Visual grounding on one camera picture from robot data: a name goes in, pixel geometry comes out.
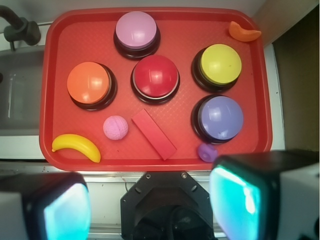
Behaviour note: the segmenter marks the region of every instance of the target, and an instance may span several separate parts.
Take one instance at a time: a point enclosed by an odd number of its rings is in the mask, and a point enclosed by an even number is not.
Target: red tray
[[[155,19],[161,33],[156,54],[171,59],[180,73],[179,90],[164,105],[153,106],[138,100],[130,86],[131,72],[138,61],[122,57],[114,46],[116,23],[131,11],[143,11]],[[196,149],[202,141],[191,126],[194,105],[209,93],[194,82],[191,63],[198,51],[212,44],[231,46],[242,61],[237,83],[223,94],[239,103],[244,125],[234,139],[216,146],[219,154],[270,150],[271,114],[262,40],[246,43],[233,39],[228,33],[230,21],[245,29],[257,29],[241,12],[214,8],[105,8],[75,10],[60,16],[48,31],[44,53],[40,147],[47,161],[67,171],[210,170],[212,165],[197,156]],[[80,109],[68,94],[69,72],[86,61],[107,66],[118,82],[115,100],[100,111]],[[143,108],[177,148],[166,161],[131,121]],[[112,141],[104,135],[103,123],[112,115],[128,121],[129,133],[122,140]],[[52,152],[53,139],[66,133],[93,141],[101,152],[101,162],[91,162],[72,149]]]

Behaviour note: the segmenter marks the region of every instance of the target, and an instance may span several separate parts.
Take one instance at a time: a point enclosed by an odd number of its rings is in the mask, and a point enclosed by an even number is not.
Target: pink button
[[[123,15],[115,26],[120,42],[130,49],[142,49],[154,40],[157,32],[155,20],[147,13],[132,11]]]
[[[134,87],[143,96],[161,98],[170,95],[176,89],[179,73],[170,59],[150,55],[135,66],[132,79]]]

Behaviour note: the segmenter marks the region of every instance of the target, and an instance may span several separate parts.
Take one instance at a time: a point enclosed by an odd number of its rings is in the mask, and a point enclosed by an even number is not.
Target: metal sink
[[[39,135],[44,46],[0,51],[0,136]]]

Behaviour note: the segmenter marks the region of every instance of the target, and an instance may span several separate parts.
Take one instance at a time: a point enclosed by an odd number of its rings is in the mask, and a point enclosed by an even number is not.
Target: textured pink ball
[[[120,140],[128,133],[128,123],[122,116],[110,116],[104,121],[103,131],[108,139]]]

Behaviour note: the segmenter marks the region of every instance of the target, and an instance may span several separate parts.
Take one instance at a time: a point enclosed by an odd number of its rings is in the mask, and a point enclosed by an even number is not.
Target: rectangular block
[[[177,151],[176,147],[145,109],[132,117],[132,121],[140,129],[146,139],[148,139],[163,160],[170,158]]]

